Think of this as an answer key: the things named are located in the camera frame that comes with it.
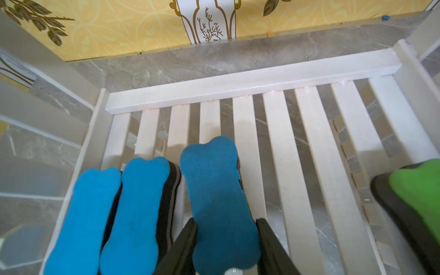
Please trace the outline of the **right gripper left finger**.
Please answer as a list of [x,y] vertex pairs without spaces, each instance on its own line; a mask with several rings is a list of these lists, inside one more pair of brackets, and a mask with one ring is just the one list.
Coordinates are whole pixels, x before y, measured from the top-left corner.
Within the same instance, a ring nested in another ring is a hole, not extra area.
[[154,270],[154,275],[195,275],[193,252],[197,241],[197,224],[190,218],[170,250]]

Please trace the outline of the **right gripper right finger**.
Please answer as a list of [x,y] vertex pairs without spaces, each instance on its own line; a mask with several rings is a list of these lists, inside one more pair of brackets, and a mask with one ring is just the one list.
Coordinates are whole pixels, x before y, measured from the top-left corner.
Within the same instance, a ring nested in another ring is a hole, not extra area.
[[267,220],[259,218],[256,220],[256,225],[261,247],[261,258],[257,264],[258,274],[300,275]]

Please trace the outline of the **green eraser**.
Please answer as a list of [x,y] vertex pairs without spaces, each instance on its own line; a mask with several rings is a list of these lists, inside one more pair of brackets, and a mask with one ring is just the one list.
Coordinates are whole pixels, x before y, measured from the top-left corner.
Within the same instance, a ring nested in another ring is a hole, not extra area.
[[371,192],[429,275],[440,273],[440,160],[375,176]]

